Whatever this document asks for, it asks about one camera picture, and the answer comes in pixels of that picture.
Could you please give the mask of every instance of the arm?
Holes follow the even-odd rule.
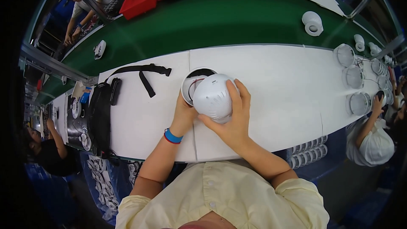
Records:
[[[251,96],[246,87],[235,79],[240,95],[231,81],[226,82],[227,90],[232,99],[232,119],[226,124],[218,124],[206,115],[198,118],[266,180],[271,181],[274,188],[287,179],[297,179],[297,174],[288,163],[278,156],[263,149],[249,138],[249,111]]]
[[[50,118],[48,118],[47,120],[47,127],[50,134],[54,137],[55,145],[57,146],[59,156],[62,159],[65,159],[66,156],[68,155],[68,151],[66,150],[62,137],[58,134],[57,130],[55,129],[54,122]]]
[[[393,98],[394,102],[392,104],[393,109],[398,110],[399,109],[399,98],[396,96],[396,90],[393,89]]]
[[[383,101],[383,96],[379,100],[378,96],[374,97],[374,102],[373,102],[373,110],[372,114],[370,115],[369,119],[366,121],[364,126],[361,128],[358,136],[356,137],[356,142],[355,145],[359,149],[360,145],[362,145],[362,142],[364,138],[369,134],[369,132],[372,130],[374,123],[376,122],[377,118],[380,116],[384,110],[382,110],[382,101]]]
[[[68,27],[66,29],[66,34],[65,34],[65,42],[64,42],[65,46],[67,46],[68,44],[72,44],[69,33],[71,32],[72,28],[74,28],[75,20],[76,20],[76,18],[71,18],[71,20],[68,23]]]
[[[396,95],[399,95],[399,94],[401,93],[401,89],[403,88],[403,85],[404,85],[405,83],[406,83],[406,79],[405,79],[404,76],[403,76],[403,77],[401,77],[400,83],[399,83],[399,85],[397,86]]]
[[[184,136],[192,128],[196,115],[195,108],[190,108],[186,104],[180,92],[170,132],[177,137]],[[130,195],[141,195],[152,199],[160,193],[164,181],[173,168],[178,147],[179,144],[170,143],[164,136],[161,137],[140,168]]]
[[[84,26],[84,25],[86,25],[86,23],[88,22],[88,21],[90,21],[91,19],[92,19],[92,17],[95,15],[95,11],[93,10],[93,9],[91,9],[90,11],[89,11],[89,13],[85,16],[85,18],[80,22],[80,24],[82,25],[82,26]],[[73,33],[73,35],[72,35],[72,38],[73,38],[73,40],[75,40],[77,37],[78,37],[78,35],[81,33],[81,31],[82,31],[82,29],[80,28],[80,27],[77,27],[76,29],[75,29],[75,32]]]

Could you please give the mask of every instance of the red plastic bin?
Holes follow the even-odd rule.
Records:
[[[130,20],[155,8],[156,5],[157,0],[125,0],[119,13],[123,14],[127,20]]]

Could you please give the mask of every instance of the white table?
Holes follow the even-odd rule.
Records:
[[[67,125],[67,112],[68,112],[68,95],[66,93],[58,96],[53,100],[53,107],[58,109],[58,118],[52,117],[57,132],[61,135],[64,143],[68,143],[68,125]]]
[[[359,119],[346,112],[346,96],[357,91],[373,95],[379,89],[370,80],[365,80],[363,89],[345,88],[341,80],[344,67],[333,59],[331,50],[301,46],[195,49],[126,66],[150,63],[172,68],[169,77],[144,72],[156,92],[153,98],[148,96],[138,72],[115,75],[123,81],[118,104],[111,107],[111,148],[118,156],[148,157],[171,124],[183,78],[196,67],[214,69],[240,79],[247,86],[252,94],[249,135],[271,152],[328,135]],[[101,73],[99,83],[118,68]],[[367,79],[376,80],[370,62],[364,62],[364,69]],[[215,133],[196,120],[182,140],[176,161],[237,157]]]

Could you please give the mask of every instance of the red wire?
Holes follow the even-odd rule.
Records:
[[[190,91],[192,85],[193,85],[194,83],[196,83],[197,81],[204,80],[204,79],[205,79],[205,78],[196,79],[196,80],[194,80],[194,81],[191,83],[191,85],[189,86],[189,88],[188,88],[188,96],[189,96],[189,99],[191,99],[191,101],[192,101],[192,98],[191,98],[191,95],[189,94],[189,91]]]

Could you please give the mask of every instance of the black bag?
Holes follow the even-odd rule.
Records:
[[[143,71],[156,72],[169,76],[171,68],[156,66],[154,64],[129,66],[117,69],[104,82],[98,84],[93,91],[92,98],[89,103],[89,118],[88,118],[88,134],[92,145],[96,147],[96,155],[103,159],[109,159],[114,154],[110,150],[110,105],[113,97],[117,94],[112,93],[113,88],[107,83],[107,80],[114,74],[140,71],[139,76],[150,95],[150,98],[155,96],[155,92],[150,83],[143,74]]]

